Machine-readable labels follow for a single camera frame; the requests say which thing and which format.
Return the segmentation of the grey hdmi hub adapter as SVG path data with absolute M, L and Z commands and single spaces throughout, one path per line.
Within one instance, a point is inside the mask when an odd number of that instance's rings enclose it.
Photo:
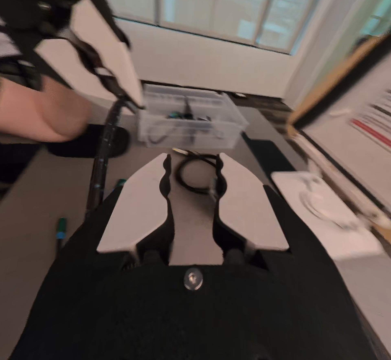
M 184 150 L 181 148 L 172 148 L 172 151 L 182 155 L 184 158 L 183 160 L 178 164 L 178 166 L 175 169 L 175 180 L 176 182 L 182 186 L 184 189 L 188 190 L 189 192 L 192 192 L 197 195 L 208 195 L 214 202 L 217 200 L 217 192 L 216 192 L 216 179 L 213 178 L 212 181 L 210 181 L 210 184 L 208 187 L 194 187 L 190 186 L 186 183 L 186 181 L 183 178 L 183 173 L 185 170 L 185 167 L 190 164 L 191 162 L 204 162 L 210 166 L 212 166 L 214 169 L 216 169 L 217 166 L 217 155 L 213 154 L 204 154 L 199 152 L 193 152 L 190 150 Z

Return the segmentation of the wooden framed instruction board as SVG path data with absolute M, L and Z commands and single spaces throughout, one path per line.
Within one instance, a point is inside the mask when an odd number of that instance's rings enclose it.
M 390 220 L 390 34 L 361 45 L 290 115 L 287 134 L 372 221 Z

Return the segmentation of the clear plastic bin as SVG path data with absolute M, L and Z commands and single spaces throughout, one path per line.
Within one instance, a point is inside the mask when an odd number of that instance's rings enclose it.
M 144 85 L 138 139 L 149 148 L 232 149 L 248 122 L 226 93 Z

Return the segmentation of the person's left forearm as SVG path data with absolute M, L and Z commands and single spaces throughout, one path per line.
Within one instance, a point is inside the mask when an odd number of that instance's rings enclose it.
M 0 132 L 39 142 L 66 142 L 86 129 L 91 103 L 41 75 L 40 91 L 1 77 Z

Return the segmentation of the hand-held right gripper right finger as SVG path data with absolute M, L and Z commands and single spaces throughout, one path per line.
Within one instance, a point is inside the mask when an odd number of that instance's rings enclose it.
M 289 251 L 266 185 L 226 153 L 216 158 L 215 193 L 213 240 L 224 263 L 251 262 L 261 252 Z

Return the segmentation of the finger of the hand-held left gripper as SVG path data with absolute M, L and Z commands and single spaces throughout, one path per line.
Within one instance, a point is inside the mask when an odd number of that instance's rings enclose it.
M 142 107 L 142 86 L 130 50 L 117 38 L 92 1 L 80 0 L 72 7 L 70 28 L 77 38 L 97 51 L 103 65 L 114 73 L 121 88 Z
M 115 100 L 123 95 L 114 73 L 103 65 L 97 51 L 88 43 L 70 39 L 45 39 L 35 53 L 77 94 L 91 99 Z

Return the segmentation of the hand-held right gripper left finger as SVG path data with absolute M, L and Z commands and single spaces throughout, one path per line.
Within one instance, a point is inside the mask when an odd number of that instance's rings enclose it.
M 175 235 L 170 194 L 171 156 L 162 153 L 123 185 L 97 246 L 100 254 L 128 252 L 137 262 L 158 252 L 169 263 Z

